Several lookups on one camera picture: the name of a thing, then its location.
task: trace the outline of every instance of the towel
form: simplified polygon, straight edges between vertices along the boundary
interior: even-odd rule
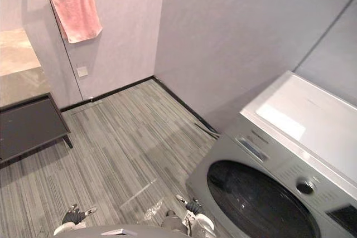
[[[94,0],[51,0],[62,37],[70,43],[88,40],[103,29],[97,15]]]

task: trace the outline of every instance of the white top panel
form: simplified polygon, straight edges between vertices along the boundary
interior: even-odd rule
[[[357,182],[357,109],[288,72],[246,109]]]

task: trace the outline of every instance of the wall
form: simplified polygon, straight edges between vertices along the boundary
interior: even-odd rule
[[[82,101],[49,0],[1,0],[0,29],[24,28],[58,106]]]
[[[357,106],[357,0],[296,72]]]
[[[93,40],[65,42],[84,99],[153,75],[162,0],[96,0],[102,33]]]
[[[61,108],[153,75],[162,0],[96,0],[103,31],[65,41],[70,62],[49,0],[1,1],[1,29],[25,28]],[[70,63],[89,75],[73,74]]]
[[[217,130],[292,70],[348,0],[163,0],[155,75]]]

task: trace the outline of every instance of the washing machine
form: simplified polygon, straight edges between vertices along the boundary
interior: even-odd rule
[[[187,180],[233,237],[357,237],[357,109],[287,72]]]

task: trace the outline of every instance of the striped gray floor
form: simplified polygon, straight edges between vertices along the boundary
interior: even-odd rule
[[[97,206],[87,226],[159,225],[214,143],[155,81],[64,113],[74,145],[38,150],[0,169],[0,234],[51,237],[67,208]],[[218,226],[218,234],[227,234]]]

